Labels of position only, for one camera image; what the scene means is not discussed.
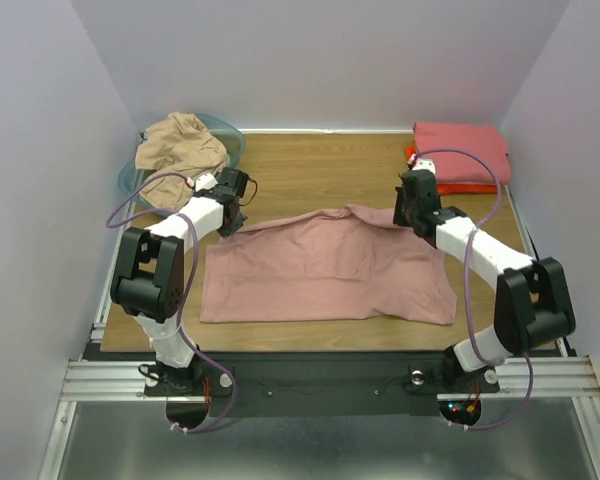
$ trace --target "teal basket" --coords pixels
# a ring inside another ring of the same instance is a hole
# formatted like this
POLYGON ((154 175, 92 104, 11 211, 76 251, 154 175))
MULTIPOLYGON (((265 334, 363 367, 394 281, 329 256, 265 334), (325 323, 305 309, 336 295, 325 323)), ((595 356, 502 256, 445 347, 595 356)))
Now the teal basket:
MULTIPOLYGON (((240 155, 244 151, 245 138, 242 133, 233 128, 228 123, 218 120, 210 115, 196 114, 202 123, 204 123, 211 135, 222 142, 229 154, 229 167, 237 167, 240 162, 240 155)), ((151 173, 150 170, 136 170, 135 159, 127 163, 118 175, 118 187, 125 195, 131 195, 140 182, 142 182, 151 173)), ((144 208, 151 208, 147 202, 138 197, 136 203, 144 208)))

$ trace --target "white wall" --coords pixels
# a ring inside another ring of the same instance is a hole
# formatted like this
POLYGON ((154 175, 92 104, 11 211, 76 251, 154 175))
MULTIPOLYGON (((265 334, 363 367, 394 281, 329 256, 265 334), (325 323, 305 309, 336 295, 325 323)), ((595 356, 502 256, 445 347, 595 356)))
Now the white wall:
POLYGON ((600 0, 571 2, 503 129, 523 220, 565 266, 573 343, 600 376, 600 0))
POLYGON ((136 138, 69 2, 0 1, 0 480, 37 477, 136 138))
POLYGON ((567 0, 71 0, 139 129, 499 123, 567 0))

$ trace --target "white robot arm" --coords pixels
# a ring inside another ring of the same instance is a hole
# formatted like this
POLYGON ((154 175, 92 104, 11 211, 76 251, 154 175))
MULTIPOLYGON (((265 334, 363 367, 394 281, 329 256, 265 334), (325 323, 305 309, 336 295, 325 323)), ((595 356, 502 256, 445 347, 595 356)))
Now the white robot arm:
POLYGON ((228 236, 246 217, 239 201, 249 176, 225 168, 218 177, 200 176, 194 194, 177 214, 148 227, 127 229, 120 243, 111 283, 111 298, 122 305, 142 327, 156 352, 156 360, 167 369, 187 369, 194 352, 178 335, 177 311, 184 290, 184 254, 193 246, 186 216, 198 240, 218 231, 228 236), (153 273, 140 268, 156 261, 153 273))
MULTIPOLYGON (((457 208, 442 208, 435 181, 435 165, 425 158, 411 159, 401 175, 402 185, 394 223, 414 229, 434 248, 465 262, 467 243, 476 226, 457 208)), ((554 259, 536 261, 517 252, 483 230, 477 230, 469 268, 496 292, 494 323, 445 351, 445 375, 452 383, 463 372, 472 372, 512 355, 566 336, 575 329, 575 317, 562 266, 554 259)))

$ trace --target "wooden surface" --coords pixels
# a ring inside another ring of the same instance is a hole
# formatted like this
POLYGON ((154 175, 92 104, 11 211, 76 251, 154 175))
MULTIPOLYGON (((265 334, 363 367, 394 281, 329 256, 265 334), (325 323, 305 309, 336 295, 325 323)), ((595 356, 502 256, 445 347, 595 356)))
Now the wooden surface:
MULTIPOLYGON (((249 223, 291 217, 319 208, 359 203, 393 208, 398 173, 405 170, 404 147, 409 135, 249 135, 240 168, 259 183, 259 192, 243 211, 249 223)), ((451 195, 446 206, 461 208, 477 221, 491 208, 494 195, 451 195)), ((155 223, 147 216, 136 226, 155 223)), ((485 230, 512 248, 523 251, 508 199, 485 230)), ((456 322, 451 326, 410 322, 395 317, 288 323, 201 324, 198 322, 204 251, 217 235, 201 242, 200 269, 185 307, 187 332, 205 350, 325 351, 433 350, 467 337, 462 298, 462 265, 447 257, 449 282, 458 295, 456 322)), ((185 272, 191 266, 187 255, 185 272)), ((477 330, 493 321, 494 293, 477 275, 472 277, 472 306, 477 330)), ((112 305, 102 350, 150 350, 146 336, 118 305, 112 305)))

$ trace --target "pink shirt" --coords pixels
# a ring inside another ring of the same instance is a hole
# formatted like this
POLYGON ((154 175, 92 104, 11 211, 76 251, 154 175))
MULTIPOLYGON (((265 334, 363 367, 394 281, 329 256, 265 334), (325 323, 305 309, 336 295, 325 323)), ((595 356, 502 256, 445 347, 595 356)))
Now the pink shirt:
MULTIPOLYGON (((458 148, 480 157, 493 168, 498 181, 511 181, 507 144, 491 125, 457 125, 417 122, 413 126, 419 152, 432 148, 458 148)), ((426 155, 436 166, 438 183, 478 183, 493 185, 489 172, 475 160, 457 153, 426 155)))
POLYGON ((200 321, 275 322, 395 315, 450 324, 444 254, 358 205, 245 227, 209 246, 200 321))

